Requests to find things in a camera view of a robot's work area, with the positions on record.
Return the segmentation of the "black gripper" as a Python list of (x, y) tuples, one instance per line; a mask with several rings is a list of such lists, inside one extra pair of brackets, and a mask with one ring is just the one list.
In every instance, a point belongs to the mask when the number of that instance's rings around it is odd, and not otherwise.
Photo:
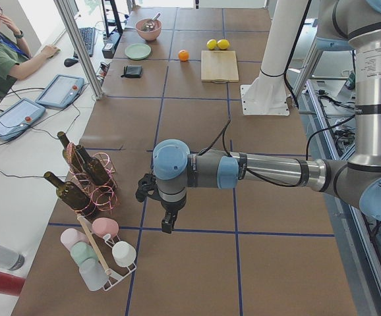
[(166, 213), (161, 220), (161, 230), (164, 233), (171, 233), (175, 229), (175, 222), (177, 220), (178, 211), (180, 211), (186, 205), (186, 197), (183, 197), (179, 201), (166, 201), (161, 200), (161, 206), (165, 209)]

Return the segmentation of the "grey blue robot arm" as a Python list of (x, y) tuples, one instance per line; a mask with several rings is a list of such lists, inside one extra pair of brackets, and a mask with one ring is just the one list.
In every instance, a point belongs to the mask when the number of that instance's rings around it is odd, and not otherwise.
[(155, 193), (165, 209), (161, 229), (171, 233), (187, 188), (236, 187), (258, 178), (278, 186), (308, 186), (381, 221), (381, 1), (322, 1), (318, 40), (347, 42), (355, 61), (355, 152), (347, 161), (305, 161), (206, 149), (192, 154), (180, 140), (153, 152)]

